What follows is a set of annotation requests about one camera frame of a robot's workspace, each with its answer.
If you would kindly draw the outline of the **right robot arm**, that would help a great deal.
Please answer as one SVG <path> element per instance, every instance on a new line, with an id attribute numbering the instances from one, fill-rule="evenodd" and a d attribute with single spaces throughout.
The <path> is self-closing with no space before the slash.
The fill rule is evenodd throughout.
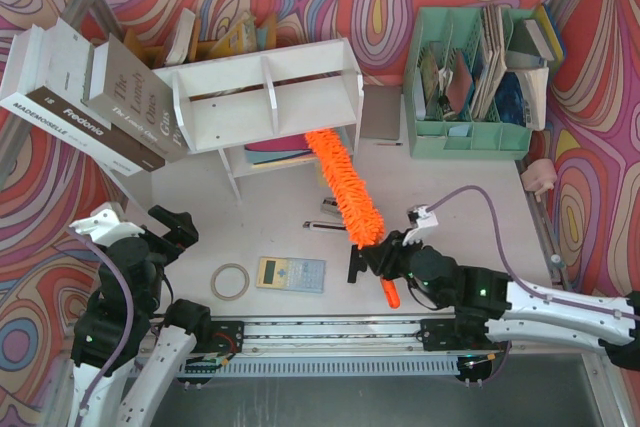
<path id="1" fill-rule="evenodd" d="M 355 254 L 381 280 L 404 280 L 415 298 L 428 300 L 428 309 L 452 309 L 450 318 L 421 320 L 417 337 L 426 351 L 491 350 L 525 341 L 582 348 L 616 367 L 639 368 L 636 291 L 589 297 L 544 288 L 506 272 L 460 265 L 422 243 L 406 244 L 399 231 Z"/>

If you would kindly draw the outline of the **black clip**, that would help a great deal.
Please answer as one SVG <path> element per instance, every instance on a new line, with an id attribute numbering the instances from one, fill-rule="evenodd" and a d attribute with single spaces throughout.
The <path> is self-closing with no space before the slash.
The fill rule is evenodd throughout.
<path id="1" fill-rule="evenodd" d="M 368 266 L 362 258 L 360 250 L 356 245 L 352 245 L 349 259 L 347 282 L 349 284 L 355 284 L 357 282 L 358 274 L 360 272 L 366 272 L 367 270 Z"/>

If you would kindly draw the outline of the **clear tape roll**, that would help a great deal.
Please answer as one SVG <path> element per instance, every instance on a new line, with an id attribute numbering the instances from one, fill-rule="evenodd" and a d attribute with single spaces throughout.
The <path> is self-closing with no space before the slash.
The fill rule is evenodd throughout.
<path id="1" fill-rule="evenodd" d="M 227 263 L 212 274 L 210 288 L 212 294 L 221 301 L 239 300 L 249 288 L 250 276 L 245 267 L 237 263 Z"/>

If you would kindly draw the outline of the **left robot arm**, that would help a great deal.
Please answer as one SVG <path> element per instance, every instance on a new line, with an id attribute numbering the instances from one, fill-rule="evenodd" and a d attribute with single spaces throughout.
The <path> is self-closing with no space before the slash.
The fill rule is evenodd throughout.
<path id="1" fill-rule="evenodd" d="M 99 286 L 74 326 L 71 426 L 148 426 L 179 367 L 211 333 L 208 307 L 186 299 L 162 314 L 154 349 L 132 386 L 126 384 L 160 307 L 165 268 L 199 240 L 187 212 L 148 211 L 168 231 L 158 236 L 106 202 L 68 232 L 99 259 Z"/>

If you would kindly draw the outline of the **orange microfiber duster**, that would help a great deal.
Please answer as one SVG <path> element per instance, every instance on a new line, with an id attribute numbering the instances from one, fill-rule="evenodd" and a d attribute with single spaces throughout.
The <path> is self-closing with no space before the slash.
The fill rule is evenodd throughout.
<path id="1" fill-rule="evenodd" d="M 363 258 L 373 254 L 381 257 L 386 238 L 383 216 L 374 206 L 339 135 L 332 129 L 323 129 L 305 133 L 305 139 L 337 201 L 351 242 Z"/>

